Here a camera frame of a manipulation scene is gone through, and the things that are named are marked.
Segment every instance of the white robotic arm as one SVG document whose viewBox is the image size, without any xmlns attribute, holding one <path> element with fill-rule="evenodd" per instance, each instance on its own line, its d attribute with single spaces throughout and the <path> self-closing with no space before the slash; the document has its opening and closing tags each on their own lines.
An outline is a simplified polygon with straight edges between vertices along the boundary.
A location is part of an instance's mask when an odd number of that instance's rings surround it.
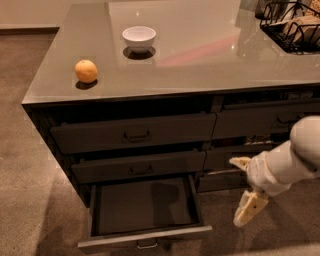
<svg viewBox="0 0 320 256">
<path fill-rule="evenodd" d="M 309 116 L 291 129 L 290 140 L 267 152 L 229 162 L 247 173 L 253 191 L 245 191 L 234 217 L 241 227 L 268 203 L 269 196 L 288 190 L 293 183 L 320 177 L 320 116 Z"/>
</svg>

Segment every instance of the gray countertop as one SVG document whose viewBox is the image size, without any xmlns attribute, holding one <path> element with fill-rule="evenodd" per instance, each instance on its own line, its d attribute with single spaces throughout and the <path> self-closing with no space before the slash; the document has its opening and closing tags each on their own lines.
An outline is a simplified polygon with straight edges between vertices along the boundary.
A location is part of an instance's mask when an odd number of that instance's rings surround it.
<svg viewBox="0 0 320 256">
<path fill-rule="evenodd" d="M 320 84 L 320 55 L 287 54 L 240 0 L 167 0 L 73 5 L 23 104 L 120 100 Z M 125 56 L 124 29 L 156 30 L 154 55 Z M 74 65 L 92 60 L 98 83 L 76 88 Z"/>
</svg>

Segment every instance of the black basket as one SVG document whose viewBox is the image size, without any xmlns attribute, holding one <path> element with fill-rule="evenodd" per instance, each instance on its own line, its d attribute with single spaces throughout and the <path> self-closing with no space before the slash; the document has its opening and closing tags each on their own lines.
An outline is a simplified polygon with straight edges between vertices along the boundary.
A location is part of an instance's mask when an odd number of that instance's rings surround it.
<svg viewBox="0 0 320 256">
<path fill-rule="evenodd" d="M 288 2 L 286 11 L 283 2 L 268 3 L 264 11 L 264 20 L 260 28 L 285 52 L 293 54 L 319 54 L 320 53 L 320 23 L 299 25 L 292 19 L 312 15 L 319 18 L 320 13 L 300 2 Z"/>
</svg>

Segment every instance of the gray carpet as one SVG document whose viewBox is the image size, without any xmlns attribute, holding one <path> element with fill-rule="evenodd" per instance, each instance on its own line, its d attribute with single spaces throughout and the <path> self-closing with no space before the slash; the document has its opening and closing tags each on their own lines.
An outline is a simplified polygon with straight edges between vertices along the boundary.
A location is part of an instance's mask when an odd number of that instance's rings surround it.
<svg viewBox="0 0 320 256">
<path fill-rule="evenodd" d="M 0 255 L 83 255 L 87 210 L 20 103 L 53 35 L 0 36 Z M 244 228 L 232 219 L 243 190 L 199 195 L 203 240 L 108 256 L 319 255 L 320 180 L 303 181 Z"/>
</svg>

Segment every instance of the drawer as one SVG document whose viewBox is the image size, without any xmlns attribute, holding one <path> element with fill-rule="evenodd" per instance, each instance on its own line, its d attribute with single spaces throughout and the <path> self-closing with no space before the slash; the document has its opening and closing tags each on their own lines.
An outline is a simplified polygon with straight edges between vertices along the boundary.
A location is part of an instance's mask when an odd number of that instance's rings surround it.
<svg viewBox="0 0 320 256">
<path fill-rule="evenodd" d="M 94 186 L 87 254 L 151 248 L 199 238 L 211 231 L 202 221 L 191 176 Z"/>
<path fill-rule="evenodd" d="M 198 192 L 247 188 L 246 173 L 239 169 L 214 171 L 199 178 Z"/>
<path fill-rule="evenodd" d="M 208 150 L 204 164 L 204 170 L 222 171 L 232 168 L 229 159 L 232 157 L 254 157 L 262 151 L 270 151 L 273 144 L 243 145 L 223 148 L 212 148 Z"/>
<path fill-rule="evenodd" d="M 50 132 L 64 154 L 211 139 L 214 114 L 62 124 Z"/>
<path fill-rule="evenodd" d="M 81 161 L 71 166 L 80 184 L 202 170 L 205 152 L 187 151 Z"/>
<path fill-rule="evenodd" d="M 305 113 L 320 109 L 320 103 L 226 110 L 217 113 L 213 139 L 289 132 Z"/>
</svg>

